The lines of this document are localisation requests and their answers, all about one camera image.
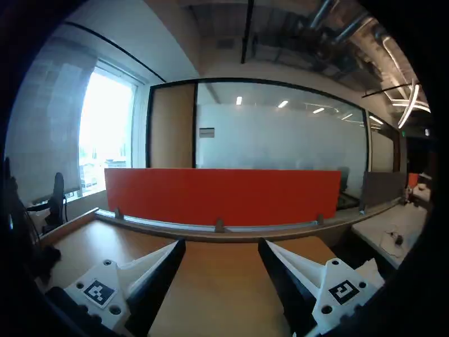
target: white desk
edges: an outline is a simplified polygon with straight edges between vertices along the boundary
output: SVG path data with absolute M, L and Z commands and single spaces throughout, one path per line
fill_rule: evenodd
M 398 205 L 358 222 L 352 226 L 352 231 L 397 269 L 421 234 L 426 214 L 424 208 L 413 204 Z M 404 238 L 400 247 L 395 246 L 394 238 L 388 234 L 393 231 Z
M 430 193 L 431 190 L 426 188 L 425 190 L 420 190 L 418 188 L 418 186 L 415 186 L 415 188 L 413 189 L 413 195 L 416 196 L 417 198 L 420 198 L 423 201 L 430 201 Z

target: window blind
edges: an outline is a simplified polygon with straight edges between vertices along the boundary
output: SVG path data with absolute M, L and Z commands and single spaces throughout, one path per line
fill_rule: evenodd
M 43 201 L 61 172 L 65 192 L 80 189 L 81 110 L 97 59 L 51 39 L 27 72 L 11 113 L 6 156 L 24 203 Z

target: curved light fixture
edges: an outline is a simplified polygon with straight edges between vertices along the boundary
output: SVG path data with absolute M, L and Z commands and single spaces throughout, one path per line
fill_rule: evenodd
M 392 99 L 391 99 L 391 102 L 393 102 L 393 103 L 408 103 L 409 100 L 408 100 L 408 99 L 397 99 L 397 98 L 392 98 Z M 429 106 L 428 103 L 425 103 L 425 102 L 423 102 L 423 101 L 418 101 L 418 100 L 416 101 L 415 104 L 419 104 L 419 105 L 422 105 L 422 106 L 425 106 L 425 107 L 428 107 L 428 106 Z
M 407 103 L 393 103 L 393 106 L 395 107 L 406 107 L 408 104 Z M 426 106 L 422 106 L 422 105 L 418 105 L 417 103 L 415 105 L 413 105 L 412 110 L 416 108 L 416 109 L 421 109 L 424 111 L 427 111 L 430 113 L 430 109 Z
M 418 98 L 418 93 L 419 93 L 419 84 L 414 84 L 413 87 L 411 88 L 409 104 L 405 108 L 404 113 L 402 114 L 402 117 L 399 120 L 399 124 L 398 124 L 399 129 L 404 126 L 405 122 L 409 118 L 411 110 L 415 106 L 416 99 Z

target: window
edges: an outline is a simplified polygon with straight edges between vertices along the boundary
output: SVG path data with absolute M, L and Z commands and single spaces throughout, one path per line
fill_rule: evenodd
M 135 86 L 95 68 L 84 98 L 79 137 L 82 195 L 106 189 L 104 169 L 131 167 Z
M 198 168 L 339 170 L 339 208 L 354 207 L 366 170 L 364 111 L 278 85 L 198 85 Z

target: desk divider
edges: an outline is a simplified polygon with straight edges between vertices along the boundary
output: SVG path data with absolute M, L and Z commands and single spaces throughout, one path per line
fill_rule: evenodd
M 109 209 L 187 225 L 269 226 L 335 215 L 339 171 L 107 168 Z

